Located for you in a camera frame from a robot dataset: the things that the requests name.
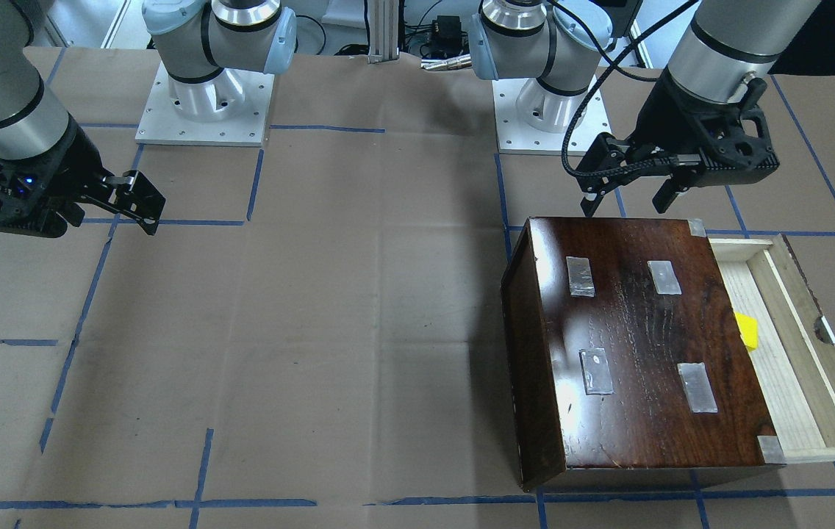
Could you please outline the black idle gripper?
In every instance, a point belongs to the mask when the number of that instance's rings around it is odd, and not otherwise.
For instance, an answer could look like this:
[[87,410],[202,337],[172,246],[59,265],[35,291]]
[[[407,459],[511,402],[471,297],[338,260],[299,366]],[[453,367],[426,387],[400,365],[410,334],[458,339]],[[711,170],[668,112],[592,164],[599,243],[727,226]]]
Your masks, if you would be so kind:
[[61,237],[78,227],[94,204],[125,215],[156,234],[165,197],[139,170],[115,176],[82,128],[69,121],[50,150],[26,159],[0,157],[0,232],[27,237]]

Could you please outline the black gripper over cabinet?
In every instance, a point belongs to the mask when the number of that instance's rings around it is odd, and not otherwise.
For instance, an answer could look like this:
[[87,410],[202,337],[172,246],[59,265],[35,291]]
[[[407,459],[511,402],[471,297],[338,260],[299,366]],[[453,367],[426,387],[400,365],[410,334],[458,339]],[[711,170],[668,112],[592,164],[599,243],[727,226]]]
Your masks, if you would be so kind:
[[660,75],[633,133],[622,142],[599,134],[580,161],[578,182],[589,192],[582,198],[585,217],[594,217],[602,204],[602,178],[624,185],[639,176],[672,174],[653,195],[659,214],[685,188],[766,178],[780,167],[758,104],[766,90],[767,82],[757,76],[747,83],[741,101],[716,104],[688,93],[672,74]]

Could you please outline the silver robot arm over cabinet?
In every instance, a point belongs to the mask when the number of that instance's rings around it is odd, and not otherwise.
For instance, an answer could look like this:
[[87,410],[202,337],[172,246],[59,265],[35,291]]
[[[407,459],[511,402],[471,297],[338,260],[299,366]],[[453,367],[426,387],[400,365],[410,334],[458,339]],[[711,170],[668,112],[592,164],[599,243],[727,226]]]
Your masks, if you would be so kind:
[[603,198],[643,176],[663,176],[664,213],[693,187],[753,184],[779,168],[759,99],[766,75],[817,9],[815,1],[687,1],[695,13],[625,140],[602,132],[573,167],[578,119],[609,71],[609,15],[591,1],[484,1],[468,30],[473,70],[485,80],[526,79],[528,91],[576,101],[563,118],[561,162],[595,214]]

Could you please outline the second white robot base plate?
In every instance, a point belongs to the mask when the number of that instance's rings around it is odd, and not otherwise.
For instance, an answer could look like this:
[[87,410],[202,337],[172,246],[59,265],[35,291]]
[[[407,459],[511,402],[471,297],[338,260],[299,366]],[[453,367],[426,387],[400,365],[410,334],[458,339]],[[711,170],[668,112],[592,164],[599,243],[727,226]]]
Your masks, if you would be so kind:
[[[495,124],[502,154],[559,155],[571,118],[584,94],[549,93],[536,79],[492,81]],[[568,153],[583,155],[597,134],[609,133],[601,93],[596,93],[566,143]]]

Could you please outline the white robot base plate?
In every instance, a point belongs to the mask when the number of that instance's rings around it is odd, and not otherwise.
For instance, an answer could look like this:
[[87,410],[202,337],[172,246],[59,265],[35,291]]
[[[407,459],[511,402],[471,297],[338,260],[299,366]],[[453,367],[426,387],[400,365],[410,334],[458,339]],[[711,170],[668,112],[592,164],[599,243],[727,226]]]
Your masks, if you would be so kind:
[[199,84],[160,66],[135,135],[150,145],[264,145],[276,75],[226,69]]

